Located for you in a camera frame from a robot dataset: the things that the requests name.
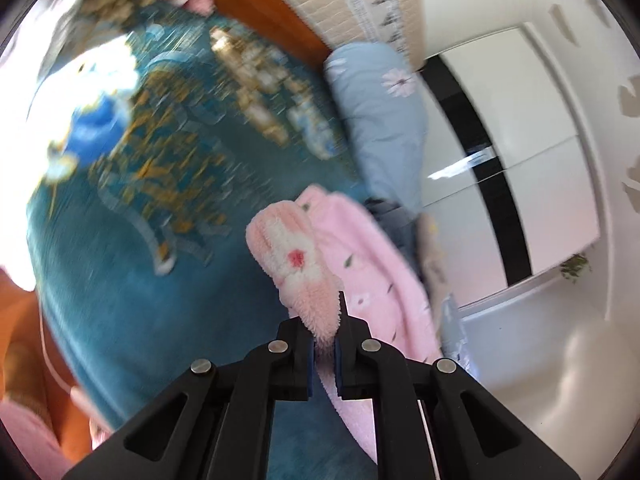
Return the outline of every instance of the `metal screw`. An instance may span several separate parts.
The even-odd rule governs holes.
[[[436,368],[443,374],[452,374],[456,371],[457,367],[456,362],[451,359],[440,359],[436,364]]]
[[[211,361],[208,359],[196,359],[191,363],[191,371],[196,375],[206,374],[211,370]]]
[[[269,343],[269,352],[271,352],[272,354],[282,354],[283,352],[286,352],[287,349],[289,348],[289,345],[287,344],[286,341],[282,341],[281,339],[276,339],[275,341],[271,341]]]
[[[377,339],[365,339],[362,342],[362,349],[365,352],[377,352],[381,348],[382,348],[382,345],[380,344],[380,341],[378,341]]]

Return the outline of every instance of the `white floor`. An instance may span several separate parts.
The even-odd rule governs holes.
[[[560,277],[465,318],[481,383],[582,480],[596,480],[640,415],[640,364]]]

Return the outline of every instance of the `daisy print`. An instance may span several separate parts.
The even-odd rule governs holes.
[[[383,75],[382,86],[393,97],[409,97],[415,92],[414,76],[401,68],[392,68]]]
[[[338,79],[339,75],[344,74],[344,72],[347,70],[345,67],[346,63],[347,60],[343,57],[332,59],[326,64],[326,78],[329,81],[334,82],[336,79]]]
[[[365,294],[354,294],[351,297],[351,301],[348,303],[351,308],[367,308],[371,305],[371,296]]]

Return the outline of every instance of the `flower pattern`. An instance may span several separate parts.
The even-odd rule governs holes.
[[[348,301],[351,308],[367,308],[371,305],[371,296],[368,293],[354,294],[351,301]]]
[[[332,83],[338,76],[344,74],[347,70],[344,65],[347,63],[347,60],[343,57],[339,57],[338,59],[332,59],[326,64],[326,69],[324,71],[326,78]]]
[[[382,86],[393,97],[409,97],[415,92],[415,79],[406,70],[392,68],[382,76]]]
[[[321,275],[321,259],[314,239],[302,231],[292,232],[275,219],[265,223],[267,238],[273,241],[263,265],[276,283],[289,280],[317,280]]]

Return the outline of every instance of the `white cable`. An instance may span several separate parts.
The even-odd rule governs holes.
[[[58,386],[66,391],[69,395],[71,395],[71,386],[69,386],[65,380],[60,377],[56,369],[53,367],[53,363],[51,359],[49,359],[49,354],[47,354],[47,345],[44,341],[44,321],[42,319],[42,308],[40,306],[40,302],[38,302],[38,315],[40,316],[40,343],[42,344],[42,356],[44,357],[44,362],[49,369],[49,373],[52,375],[53,379],[56,381]]]
[[[422,408],[421,400],[418,400],[418,408],[420,409],[420,416],[422,417],[422,425],[424,426],[424,433],[427,435],[427,444],[429,445],[429,454],[431,455],[431,464],[433,464],[433,473],[436,480],[440,480],[440,468],[438,468],[438,461],[436,460],[436,452],[433,449],[433,442],[431,441],[431,433],[429,433],[429,427],[427,426],[427,418],[424,416],[424,410]]]

